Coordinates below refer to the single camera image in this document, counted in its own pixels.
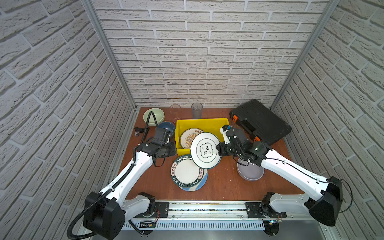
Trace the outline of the white plate green quatrefoil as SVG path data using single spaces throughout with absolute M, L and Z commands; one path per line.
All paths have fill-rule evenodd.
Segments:
M 202 169 L 212 169 L 217 166 L 222 158 L 216 149 L 219 143 L 219 139 L 212 133 L 198 134 L 191 145 L 194 163 Z

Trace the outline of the white plate orange sunburst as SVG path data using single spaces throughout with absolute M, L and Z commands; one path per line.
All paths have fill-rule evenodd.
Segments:
M 183 149 L 190 149 L 194 138 L 204 131 L 197 128 L 185 130 L 180 136 L 180 144 Z

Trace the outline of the green rim hao shi plate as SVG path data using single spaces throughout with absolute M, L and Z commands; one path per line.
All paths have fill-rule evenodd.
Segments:
M 202 180 L 204 170 L 194 163 L 191 155 L 183 155 L 173 162 L 171 178 L 178 187 L 193 187 Z

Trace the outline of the blue white striped plate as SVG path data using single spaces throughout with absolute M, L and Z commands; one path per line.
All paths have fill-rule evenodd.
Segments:
M 203 178 L 197 185 L 195 185 L 193 187 L 180 187 L 180 189 L 182 189 L 186 192 L 195 192 L 195 191 L 201 189 L 205 185 L 205 183 L 207 182 L 207 179 L 208 179 L 208 170 L 204 170 Z

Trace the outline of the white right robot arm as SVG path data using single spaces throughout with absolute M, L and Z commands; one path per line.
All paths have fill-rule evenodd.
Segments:
M 240 160 L 274 172 L 303 191 L 301 195 L 267 193 L 259 206 L 260 214 L 265 218 L 290 212 L 310 215 L 329 227 L 336 225 L 338 215 L 342 213 L 342 180 L 312 173 L 262 142 L 221 142 L 216 149 L 220 156 L 239 157 Z

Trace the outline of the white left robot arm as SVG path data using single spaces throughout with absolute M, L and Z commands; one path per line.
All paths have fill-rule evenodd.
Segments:
M 69 224 L 67 237 L 70 240 L 83 240 L 100 235 L 113 240 L 122 230 L 126 221 L 139 214 L 151 215 L 155 211 L 154 196 L 140 193 L 123 204 L 141 175 L 157 159 L 175 156 L 177 148 L 170 141 L 170 131 L 156 127 L 155 135 L 148 140 L 142 139 L 133 149 L 133 158 L 118 176 L 99 193 L 91 192 L 85 199 L 85 208 Z

